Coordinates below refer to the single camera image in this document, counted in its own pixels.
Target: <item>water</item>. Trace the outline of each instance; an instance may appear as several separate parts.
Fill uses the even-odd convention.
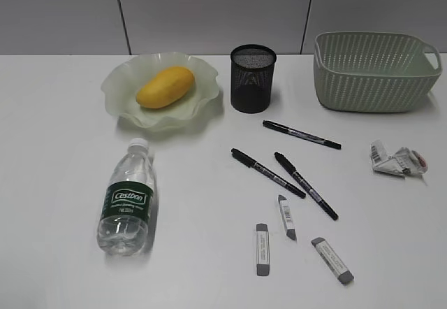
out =
[[[133,139],[115,167],[98,225],[99,247],[112,255],[132,255],[146,242],[154,174],[145,139]]]

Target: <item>crumpled wrapper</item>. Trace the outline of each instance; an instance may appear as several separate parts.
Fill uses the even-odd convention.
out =
[[[400,148],[394,155],[388,156],[380,140],[371,144],[372,170],[400,177],[406,175],[420,176],[427,172],[424,158],[415,150]]]

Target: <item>white wall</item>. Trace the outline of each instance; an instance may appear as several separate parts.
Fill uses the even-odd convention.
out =
[[[312,0],[303,53],[325,31],[391,31],[447,52],[447,0]]]
[[[121,0],[133,54],[229,54],[245,43],[300,51],[309,0]]]
[[[0,0],[0,55],[127,54],[117,0]]]

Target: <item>bottle cap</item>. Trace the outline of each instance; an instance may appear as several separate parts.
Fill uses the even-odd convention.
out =
[[[132,147],[132,146],[141,146],[141,147],[145,148],[146,150],[149,149],[149,143],[147,142],[146,139],[143,139],[143,138],[132,139],[131,142],[129,143],[129,147]]]

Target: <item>green woven basket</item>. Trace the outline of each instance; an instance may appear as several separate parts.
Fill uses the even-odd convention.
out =
[[[426,53],[436,57],[437,67]],[[404,112],[441,75],[435,47],[404,34],[334,32],[315,39],[314,82],[321,105],[356,112]]]

